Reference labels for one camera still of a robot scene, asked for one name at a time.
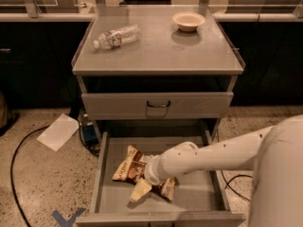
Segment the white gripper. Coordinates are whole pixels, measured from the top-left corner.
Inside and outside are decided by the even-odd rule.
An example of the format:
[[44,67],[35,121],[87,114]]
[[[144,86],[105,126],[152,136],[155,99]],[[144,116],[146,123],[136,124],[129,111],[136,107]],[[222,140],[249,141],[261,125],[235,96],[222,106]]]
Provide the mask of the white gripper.
[[152,190],[152,185],[159,185],[164,181],[164,170],[161,157],[152,156],[144,170],[145,179],[140,179],[130,196],[130,202],[137,202]]

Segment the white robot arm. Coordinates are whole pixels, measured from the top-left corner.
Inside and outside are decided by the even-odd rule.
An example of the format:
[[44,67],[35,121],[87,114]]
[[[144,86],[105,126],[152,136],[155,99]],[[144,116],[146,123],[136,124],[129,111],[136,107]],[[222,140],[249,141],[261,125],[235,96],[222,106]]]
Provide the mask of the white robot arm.
[[251,170],[248,227],[303,227],[303,115],[203,148],[184,142],[153,156],[130,196],[198,169]]

